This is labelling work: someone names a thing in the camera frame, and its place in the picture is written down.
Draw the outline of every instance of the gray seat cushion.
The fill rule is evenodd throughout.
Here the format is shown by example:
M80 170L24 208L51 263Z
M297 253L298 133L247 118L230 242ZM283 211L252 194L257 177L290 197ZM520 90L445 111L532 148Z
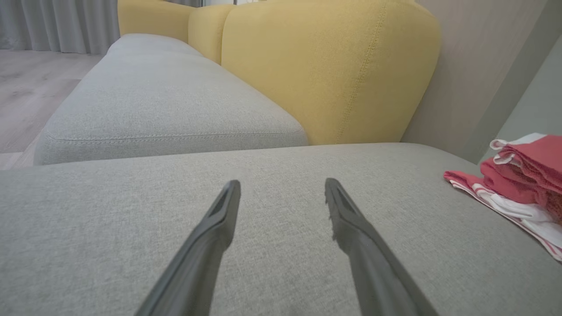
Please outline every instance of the gray seat cushion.
M560 264L453 189L448 169L478 172L392 143L0 171L0 314L132 315L224 183L239 179L211 315L360 315L324 204L335 177L440 315L560 315Z
M34 163L306 144L289 113L192 47L129 34L49 119Z

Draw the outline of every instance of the gray curtain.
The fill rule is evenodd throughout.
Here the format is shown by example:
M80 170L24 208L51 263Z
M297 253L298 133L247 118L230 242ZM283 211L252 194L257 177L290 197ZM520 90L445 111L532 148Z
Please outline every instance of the gray curtain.
M105 54L117 39L117 0L0 0L0 49Z

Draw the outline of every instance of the folded cloth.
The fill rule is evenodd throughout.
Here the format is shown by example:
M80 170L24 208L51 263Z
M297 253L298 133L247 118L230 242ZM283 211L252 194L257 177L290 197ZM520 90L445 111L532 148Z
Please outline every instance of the folded cloth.
M537 238L562 261L562 137L533 133L513 142L495 139L500 152L481 163L483 178L446 171L444 178Z
M514 142L495 139L490 147L500 152L481 164L485 184L513 201L537 203L562 219L562 136L533 133Z

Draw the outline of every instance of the yellow cushion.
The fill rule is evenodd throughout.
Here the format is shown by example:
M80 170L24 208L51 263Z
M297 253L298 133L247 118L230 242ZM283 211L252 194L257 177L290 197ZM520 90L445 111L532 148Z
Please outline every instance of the yellow cushion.
M440 34L413 1L249 3L230 11L221 64L304 127L312 145L400 140Z
M187 43L189 15L194 10L163 0L119 0L119 32L163 35Z
M233 4L197 8L189 15L188 44L203 56L220 64L223 27Z

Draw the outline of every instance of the floor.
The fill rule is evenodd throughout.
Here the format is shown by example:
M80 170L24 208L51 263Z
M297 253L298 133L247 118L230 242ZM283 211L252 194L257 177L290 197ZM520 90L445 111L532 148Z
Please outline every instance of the floor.
M0 50L0 170L33 165L45 123L102 57Z

